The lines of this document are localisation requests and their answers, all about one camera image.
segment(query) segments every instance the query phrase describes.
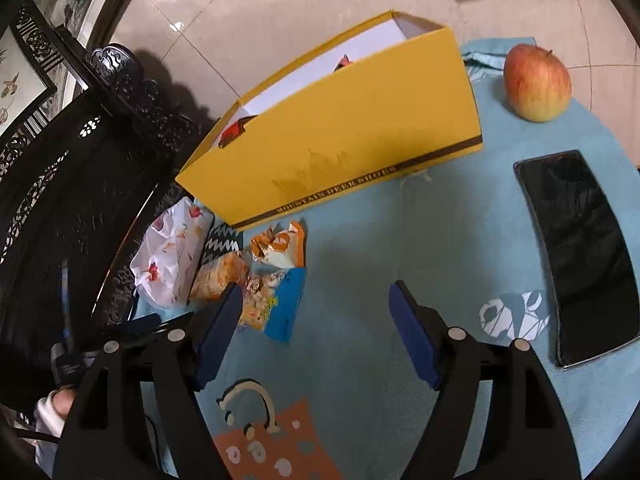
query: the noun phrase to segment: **cardboard box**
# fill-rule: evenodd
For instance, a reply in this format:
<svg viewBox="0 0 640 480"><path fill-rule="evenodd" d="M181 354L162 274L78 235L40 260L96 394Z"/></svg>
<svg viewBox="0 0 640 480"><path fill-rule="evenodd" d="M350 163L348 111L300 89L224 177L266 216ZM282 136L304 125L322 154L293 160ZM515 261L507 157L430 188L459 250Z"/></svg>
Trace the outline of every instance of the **cardboard box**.
<svg viewBox="0 0 640 480"><path fill-rule="evenodd" d="M334 72L344 55L352 63ZM220 133L253 115L218 147ZM390 10L244 95L176 180L242 230L481 144L452 31Z"/></svg>

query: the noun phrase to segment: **black cable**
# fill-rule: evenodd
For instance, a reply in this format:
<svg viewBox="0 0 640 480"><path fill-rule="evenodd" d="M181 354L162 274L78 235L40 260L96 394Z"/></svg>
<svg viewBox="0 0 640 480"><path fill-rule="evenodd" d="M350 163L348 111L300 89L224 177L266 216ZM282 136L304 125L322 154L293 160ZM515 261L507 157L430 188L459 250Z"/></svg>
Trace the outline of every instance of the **black cable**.
<svg viewBox="0 0 640 480"><path fill-rule="evenodd" d="M22 430L21 428L14 428L14 432L19 438L30 438L32 440L43 440L45 442L52 442L57 444L60 439L49 433L41 433L39 431Z"/></svg>
<svg viewBox="0 0 640 480"><path fill-rule="evenodd" d="M158 468L160 471L165 473L164 466L162 465L162 458L160 458L160 442L158 441L158 429L156 428L156 424L153 422L150 416L145 413L146 420L151 422L151 427L154 430L154 440L156 441L156 460L158 460Z"/></svg>

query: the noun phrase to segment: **black phone screen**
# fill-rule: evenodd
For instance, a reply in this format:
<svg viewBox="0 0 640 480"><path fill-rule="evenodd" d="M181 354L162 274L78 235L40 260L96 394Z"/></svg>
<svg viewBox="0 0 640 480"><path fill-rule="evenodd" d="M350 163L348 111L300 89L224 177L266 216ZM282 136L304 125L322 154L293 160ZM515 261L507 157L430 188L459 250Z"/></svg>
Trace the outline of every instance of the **black phone screen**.
<svg viewBox="0 0 640 480"><path fill-rule="evenodd" d="M578 151L514 165L537 224L558 313L562 367L637 338L640 303L618 220Z"/></svg>

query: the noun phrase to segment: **metal screw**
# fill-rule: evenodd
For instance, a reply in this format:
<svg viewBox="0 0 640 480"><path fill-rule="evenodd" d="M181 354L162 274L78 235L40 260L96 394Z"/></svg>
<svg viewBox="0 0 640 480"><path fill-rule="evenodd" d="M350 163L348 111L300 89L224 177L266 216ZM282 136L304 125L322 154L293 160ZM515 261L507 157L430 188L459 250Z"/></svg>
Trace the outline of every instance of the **metal screw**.
<svg viewBox="0 0 640 480"><path fill-rule="evenodd" d="M449 328L447 334L449 334L449 337L452 338L453 341L462 341L466 337L466 332L459 326L452 326Z"/></svg>
<svg viewBox="0 0 640 480"><path fill-rule="evenodd" d="M531 345L529 344L529 341L527 341L526 339L516 339L516 341L514 341L513 345L520 350L521 352L526 352L527 350L529 350L531 348Z"/></svg>
<svg viewBox="0 0 640 480"><path fill-rule="evenodd" d="M170 330L169 333L166 335L166 338L169 341L173 341L174 343L176 341L182 341L184 339L185 333L184 330L181 328L174 328L173 330Z"/></svg>
<svg viewBox="0 0 640 480"><path fill-rule="evenodd" d="M102 348L106 354L113 354L118 351L120 345L117 341L107 341Z"/></svg>

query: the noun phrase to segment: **blue gripper pad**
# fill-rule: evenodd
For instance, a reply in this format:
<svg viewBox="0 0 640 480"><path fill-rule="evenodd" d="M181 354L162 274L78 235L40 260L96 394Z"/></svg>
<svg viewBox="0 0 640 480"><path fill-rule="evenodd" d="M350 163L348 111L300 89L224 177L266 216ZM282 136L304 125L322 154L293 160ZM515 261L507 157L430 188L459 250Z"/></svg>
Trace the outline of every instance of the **blue gripper pad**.
<svg viewBox="0 0 640 480"><path fill-rule="evenodd" d="M404 347L414 364L418 377L433 390L437 390L442 382L442 376L436 368L439 344L437 342L434 344L429 339L410 301L415 303L410 295L407 298L398 283L391 285L389 288L389 312L400 333Z"/></svg>
<svg viewBox="0 0 640 480"><path fill-rule="evenodd" d="M234 286L228 295L223 294L221 300L222 304L215 312L209 329L197 348L194 348L198 355L195 381L200 388L204 388L218 374L242 312L242 288Z"/></svg>

